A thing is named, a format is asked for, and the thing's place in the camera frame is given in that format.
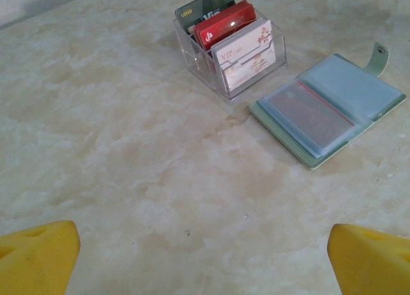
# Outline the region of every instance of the white vip card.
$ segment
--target white vip card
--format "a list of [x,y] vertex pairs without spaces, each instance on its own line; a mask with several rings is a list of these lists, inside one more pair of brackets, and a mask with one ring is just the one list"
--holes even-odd
[[258,19],[215,44],[211,51],[222,69],[222,79],[232,91],[275,63],[272,24]]

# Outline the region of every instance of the table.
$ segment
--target table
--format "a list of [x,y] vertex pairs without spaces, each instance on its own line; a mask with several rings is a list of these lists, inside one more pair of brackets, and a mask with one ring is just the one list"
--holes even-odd
[[335,223],[410,237],[406,101],[315,171],[247,105],[338,52],[410,95],[410,0],[249,0],[289,67],[228,105],[172,29],[190,0],[75,0],[0,32],[0,234],[73,220],[67,294],[339,294]]

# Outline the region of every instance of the yellow object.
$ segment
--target yellow object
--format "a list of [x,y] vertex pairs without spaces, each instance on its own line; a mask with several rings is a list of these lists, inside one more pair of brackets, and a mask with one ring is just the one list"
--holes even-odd
[[409,295],[410,240],[335,225],[327,252],[343,295]]
[[72,221],[0,236],[0,295],[63,295],[79,247]]

